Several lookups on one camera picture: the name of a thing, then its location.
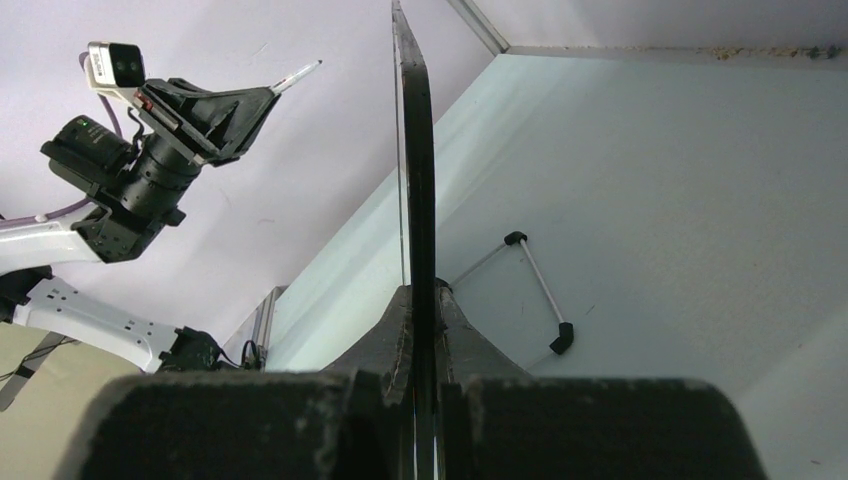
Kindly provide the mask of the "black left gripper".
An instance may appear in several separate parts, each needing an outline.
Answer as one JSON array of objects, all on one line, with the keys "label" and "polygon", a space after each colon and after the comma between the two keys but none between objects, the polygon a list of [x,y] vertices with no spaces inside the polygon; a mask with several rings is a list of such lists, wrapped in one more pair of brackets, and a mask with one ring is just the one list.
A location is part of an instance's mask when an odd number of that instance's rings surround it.
[{"label": "black left gripper", "polygon": [[223,165],[252,145],[279,95],[269,87],[211,91],[182,78],[150,79],[130,104],[180,155],[199,165]]}]

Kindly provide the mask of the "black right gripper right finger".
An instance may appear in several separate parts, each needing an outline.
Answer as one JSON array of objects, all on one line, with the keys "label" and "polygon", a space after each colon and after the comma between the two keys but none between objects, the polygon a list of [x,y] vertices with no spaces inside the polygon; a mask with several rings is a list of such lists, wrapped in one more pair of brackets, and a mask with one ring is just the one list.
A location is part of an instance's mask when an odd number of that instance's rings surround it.
[{"label": "black right gripper right finger", "polygon": [[467,395],[485,386],[523,386],[530,374],[491,343],[468,320],[448,287],[437,289],[435,335],[439,398]]}]

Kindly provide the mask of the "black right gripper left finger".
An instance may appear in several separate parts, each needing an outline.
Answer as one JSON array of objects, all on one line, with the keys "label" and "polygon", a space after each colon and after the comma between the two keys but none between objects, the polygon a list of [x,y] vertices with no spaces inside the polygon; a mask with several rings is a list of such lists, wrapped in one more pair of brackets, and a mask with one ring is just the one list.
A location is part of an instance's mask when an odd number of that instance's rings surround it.
[{"label": "black right gripper left finger", "polygon": [[403,398],[412,372],[413,344],[411,288],[400,286],[378,322],[322,372],[374,374],[384,398]]}]

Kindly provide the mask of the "white marker pen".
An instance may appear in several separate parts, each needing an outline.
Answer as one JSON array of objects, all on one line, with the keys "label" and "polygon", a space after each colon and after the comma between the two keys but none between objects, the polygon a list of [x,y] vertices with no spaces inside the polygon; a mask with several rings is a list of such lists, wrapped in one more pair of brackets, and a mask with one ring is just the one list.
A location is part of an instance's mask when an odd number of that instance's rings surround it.
[{"label": "white marker pen", "polygon": [[269,86],[269,90],[273,92],[275,95],[280,95],[284,91],[288,90],[299,81],[304,79],[307,75],[314,72],[317,68],[319,68],[323,64],[321,59],[315,60],[307,65],[304,65],[299,70],[294,73],[291,73],[276,83]]}]

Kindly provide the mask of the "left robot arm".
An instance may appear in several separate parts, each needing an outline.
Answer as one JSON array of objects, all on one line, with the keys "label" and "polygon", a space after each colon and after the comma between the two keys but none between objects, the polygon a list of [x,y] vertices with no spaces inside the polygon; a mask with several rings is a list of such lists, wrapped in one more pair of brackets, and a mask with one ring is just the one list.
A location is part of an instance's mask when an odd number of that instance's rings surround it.
[{"label": "left robot arm", "polygon": [[139,258],[184,220],[179,201],[206,166],[243,156],[289,87],[214,92],[186,80],[113,88],[140,123],[125,140],[88,116],[42,145],[53,173],[84,199],[1,224],[1,319],[48,330],[122,357],[145,373],[230,369],[206,332],[146,320],[96,301],[55,276],[56,264]]}]

